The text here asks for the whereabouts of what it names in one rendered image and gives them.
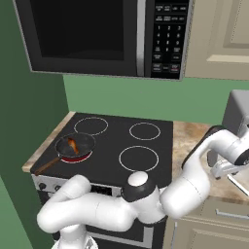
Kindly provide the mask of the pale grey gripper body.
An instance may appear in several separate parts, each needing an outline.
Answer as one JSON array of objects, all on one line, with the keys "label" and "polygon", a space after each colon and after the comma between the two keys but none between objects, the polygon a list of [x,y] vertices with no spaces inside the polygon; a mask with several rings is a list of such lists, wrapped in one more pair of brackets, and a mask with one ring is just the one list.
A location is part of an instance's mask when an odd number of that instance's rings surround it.
[{"label": "pale grey gripper body", "polygon": [[233,165],[226,160],[218,160],[211,168],[211,173],[215,178],[221,178],[228,174],[239,172],[243,168],[243,165]]}]

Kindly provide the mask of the orange chicken piece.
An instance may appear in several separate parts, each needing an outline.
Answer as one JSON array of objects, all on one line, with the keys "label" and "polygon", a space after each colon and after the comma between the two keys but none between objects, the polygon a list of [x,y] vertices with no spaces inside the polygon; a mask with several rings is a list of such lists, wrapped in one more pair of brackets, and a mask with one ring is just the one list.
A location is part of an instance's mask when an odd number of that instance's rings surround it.
[{"label": "orange chicken piece", "polygon": [[68,141],[68,145],[73,149],[74,153],[75,153],[76,155],[78,155],[78,154],[79,154],[79,150],[78,150],[78,147],[77,147],[77,145],[76,145],[75,140],[72,139],[72,138],[68,138],[67,141]]}]

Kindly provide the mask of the beige drawer front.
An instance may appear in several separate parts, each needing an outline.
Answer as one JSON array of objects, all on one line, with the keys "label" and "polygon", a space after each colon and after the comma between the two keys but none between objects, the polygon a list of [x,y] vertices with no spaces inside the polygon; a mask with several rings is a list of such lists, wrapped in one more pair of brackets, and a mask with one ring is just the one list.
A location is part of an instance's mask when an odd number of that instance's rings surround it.
[{"label": "beige drawer front", "polygon": [[197,216],[201,219],[208,219],[215,222],[224,222],[249,228],[249,220],[219,216],[216,215],[215,209],[232,214],[249,215],[249,202],[225,197],[210,196],[202,205],[195,209],[191,215]]}]

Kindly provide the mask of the grey box appliance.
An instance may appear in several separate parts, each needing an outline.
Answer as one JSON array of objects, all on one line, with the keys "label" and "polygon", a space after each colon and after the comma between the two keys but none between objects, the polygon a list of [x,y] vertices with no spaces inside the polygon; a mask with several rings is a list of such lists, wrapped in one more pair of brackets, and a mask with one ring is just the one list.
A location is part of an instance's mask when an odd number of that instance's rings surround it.
[{"label": "grey box appliance", "polygon": [[218,160],[243,166],[249,163],[249,90],[231,91],[223,122],[211,126],[199,145],[208,150],[211,168]]}]

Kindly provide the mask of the beige cupboard door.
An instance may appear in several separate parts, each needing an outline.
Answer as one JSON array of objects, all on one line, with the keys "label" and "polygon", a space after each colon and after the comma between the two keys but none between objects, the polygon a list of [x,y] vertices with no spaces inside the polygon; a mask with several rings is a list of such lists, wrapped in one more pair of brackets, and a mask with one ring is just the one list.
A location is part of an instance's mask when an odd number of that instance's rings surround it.
[{"label": "beige cupboard door", "polygon": [[195,0],[185,76],[249,80],[249,0]]},{"label": "beige cupboard door", "polygon": [[249,249],[249,229],[195,219],[168,218],[162,249]]}]

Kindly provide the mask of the black hob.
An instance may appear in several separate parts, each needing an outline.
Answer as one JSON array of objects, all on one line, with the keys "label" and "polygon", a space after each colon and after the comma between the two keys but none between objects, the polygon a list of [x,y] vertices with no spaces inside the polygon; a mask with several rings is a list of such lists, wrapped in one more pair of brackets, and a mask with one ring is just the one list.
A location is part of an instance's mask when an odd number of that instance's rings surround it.
[{"label": "black hob", "polygon": [[39,176],[35,187],[55,185],[76,174],[87,177],[93,185],[121,187],[134,171],[146,171],[158,187],[172,180],[173,123],[127,117],[76,113],[58,134],[60,137],[81,131],[95,137],[96,145],[89,158],[77,163],[59,161]]}]

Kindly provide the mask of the black and silver oven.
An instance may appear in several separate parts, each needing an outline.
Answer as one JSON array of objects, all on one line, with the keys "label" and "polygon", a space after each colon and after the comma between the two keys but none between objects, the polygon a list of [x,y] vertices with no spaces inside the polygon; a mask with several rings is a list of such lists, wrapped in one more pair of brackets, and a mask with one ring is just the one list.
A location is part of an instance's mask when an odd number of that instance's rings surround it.
[{"label": "black and silver oven", "polygon": [[98,249],[87,226],[113,232],[133,226],[152,228],[151,249],[162,249],[166,216],[160,205],[161,189],[145,172],[132,173],[119,188],[93,185],[85,176],[75,175],[57,192],[38,192],[45,195],[38,226],[60,234],[52,249]]}]

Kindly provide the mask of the black microwave oven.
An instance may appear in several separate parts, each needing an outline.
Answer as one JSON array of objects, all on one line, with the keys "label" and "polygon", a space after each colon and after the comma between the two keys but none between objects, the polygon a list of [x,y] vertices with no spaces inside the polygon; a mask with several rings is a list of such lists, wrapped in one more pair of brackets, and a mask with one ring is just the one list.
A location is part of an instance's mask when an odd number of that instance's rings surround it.
[{"label": "black microwave oven", "polygon": [[183,78],[194,0],[146,0],[145,75]]}]

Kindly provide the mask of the black microwave door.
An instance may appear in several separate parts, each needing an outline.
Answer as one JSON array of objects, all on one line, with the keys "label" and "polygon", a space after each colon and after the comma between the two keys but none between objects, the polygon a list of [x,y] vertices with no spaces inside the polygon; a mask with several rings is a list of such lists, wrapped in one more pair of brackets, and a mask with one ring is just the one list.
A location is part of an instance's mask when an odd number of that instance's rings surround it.
[{"label": "black microwave door", "polygon": [[33,72],[139,77],[137,0],[13,0]]}]

